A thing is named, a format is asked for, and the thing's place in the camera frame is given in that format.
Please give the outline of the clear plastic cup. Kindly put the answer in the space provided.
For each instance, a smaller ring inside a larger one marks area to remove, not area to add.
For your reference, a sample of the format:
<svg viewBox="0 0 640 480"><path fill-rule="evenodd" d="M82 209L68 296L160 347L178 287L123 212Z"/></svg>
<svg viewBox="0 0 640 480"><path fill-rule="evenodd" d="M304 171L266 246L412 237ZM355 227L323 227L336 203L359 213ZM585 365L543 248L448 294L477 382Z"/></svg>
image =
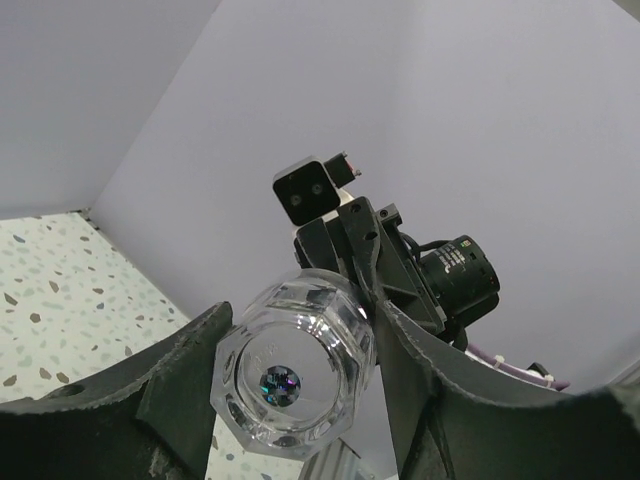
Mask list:
<svg viewBox="0 0 640 480"><path fill-rule="evenodd" d="M361 290L301 269L261 292L219 341L210 402L245 450L305 461L352 426L375 363Z"/></svg>

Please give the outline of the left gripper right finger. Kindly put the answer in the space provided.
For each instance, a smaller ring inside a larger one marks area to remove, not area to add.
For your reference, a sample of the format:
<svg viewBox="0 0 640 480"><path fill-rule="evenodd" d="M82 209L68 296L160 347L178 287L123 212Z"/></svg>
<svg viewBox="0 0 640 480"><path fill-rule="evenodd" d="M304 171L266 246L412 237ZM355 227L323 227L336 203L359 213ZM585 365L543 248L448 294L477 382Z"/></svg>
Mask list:
<svg viewBox="0 0 640 480"><path fill-rule="evenodd" d="M499 373L389 301L375 335L402 479L636 479L639 389L579 395Z"/></svg>

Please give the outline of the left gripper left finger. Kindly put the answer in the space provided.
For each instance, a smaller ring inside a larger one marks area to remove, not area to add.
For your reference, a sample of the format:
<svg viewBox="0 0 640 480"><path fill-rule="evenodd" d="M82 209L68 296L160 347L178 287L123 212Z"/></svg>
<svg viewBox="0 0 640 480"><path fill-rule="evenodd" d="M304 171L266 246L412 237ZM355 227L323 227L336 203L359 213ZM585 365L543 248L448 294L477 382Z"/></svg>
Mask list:
<svg viewBox="0 0 640 480"><path fill-rule="evenodd" d="M205 478L215 351L231 326L218 303L99 373L2 404L2 478Z"/></svg>

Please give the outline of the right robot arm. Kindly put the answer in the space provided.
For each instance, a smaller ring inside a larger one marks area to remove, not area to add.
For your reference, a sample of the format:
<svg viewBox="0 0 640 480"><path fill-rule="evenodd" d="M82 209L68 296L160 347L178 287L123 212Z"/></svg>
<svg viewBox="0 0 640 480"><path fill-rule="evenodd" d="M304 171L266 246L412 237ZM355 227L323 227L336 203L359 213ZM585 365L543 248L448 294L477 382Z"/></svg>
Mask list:
<svg viewBox="0 0 640 480"><path fill-rule="evenodd" d="M296 259L342 275L370 306L388 301L427 333L466 349L467 328L499 303L495 269L468 235L419 244L401 225L395 205L375 210L359 197L331 219L298 228Z"/></svg>

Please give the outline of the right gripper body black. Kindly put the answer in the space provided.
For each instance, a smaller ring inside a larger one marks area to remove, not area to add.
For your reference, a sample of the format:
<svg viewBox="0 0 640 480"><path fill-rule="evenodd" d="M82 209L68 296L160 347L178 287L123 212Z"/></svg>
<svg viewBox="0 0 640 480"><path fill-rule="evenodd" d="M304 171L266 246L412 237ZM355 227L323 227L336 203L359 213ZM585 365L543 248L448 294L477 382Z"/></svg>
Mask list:
<svg viewBox="0 0 640 480"><path fill-rule="evenodd" d="M368 301L389 301L419 327L447 337L447 317L399 232L401 217L391 204L379 211L358 197L300 227L294 236L304 268L338 273L359 286Z"/></svg>

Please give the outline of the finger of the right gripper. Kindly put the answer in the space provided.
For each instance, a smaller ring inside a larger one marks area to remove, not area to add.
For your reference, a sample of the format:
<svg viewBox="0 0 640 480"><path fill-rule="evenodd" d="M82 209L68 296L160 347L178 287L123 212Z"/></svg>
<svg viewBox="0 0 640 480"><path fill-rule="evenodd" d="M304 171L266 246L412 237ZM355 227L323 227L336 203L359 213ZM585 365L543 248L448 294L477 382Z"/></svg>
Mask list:
<svg viewBox="0 0 640 480"><path fill-rule="evenodd" d="M351 253L352 279L371 304L389 301L395 254L370 201L360 196L338 209Z"/></svg>

